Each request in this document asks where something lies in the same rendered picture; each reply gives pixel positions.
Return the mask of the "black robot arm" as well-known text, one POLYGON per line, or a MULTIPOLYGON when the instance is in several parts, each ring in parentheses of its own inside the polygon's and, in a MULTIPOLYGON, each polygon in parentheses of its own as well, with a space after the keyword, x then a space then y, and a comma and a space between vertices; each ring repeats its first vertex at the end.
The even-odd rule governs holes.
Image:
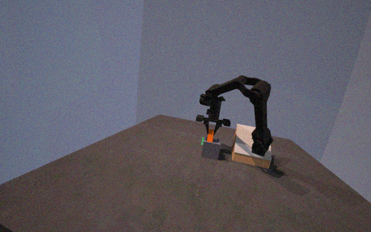
POLYGON ((234 89, 239 89, 254 105, 256 128, 251 133, 254 141, 252 153, 265 156, 273 142, 271 131, 267 128, 267 101, 271 92, 271 86, 267 81, 241 75, 223 84, 212 85, 205 91, 206 94, 200 95, 200 104, 220 109, 222 101, 226 100, 223 96, 218 96, 234 89), (245 85, 253 87, 249 90, 245 85))

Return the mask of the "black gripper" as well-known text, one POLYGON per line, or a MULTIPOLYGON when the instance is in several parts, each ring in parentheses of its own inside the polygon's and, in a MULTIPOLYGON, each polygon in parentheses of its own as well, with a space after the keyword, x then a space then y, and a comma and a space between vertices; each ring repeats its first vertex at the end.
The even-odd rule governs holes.
POLYGON ((214 130, 214 135, 215 135, 215 133, 219 129, 219 127, 222 127, 222 124, 224 126, 228 126, 228 127, 230 127, 230 125, 231 125, 231 121, 229 119, 219 120, 219 114, 220 114, 220 109, 210 108, 208 118, 204 117, 203 115, 197 115, 196 121, 198 121, 198 122, 204 121, 203 123, 206 126, 207 134, 209 132, 209 121, 210 122, 216 122, 215 130, 214 130))

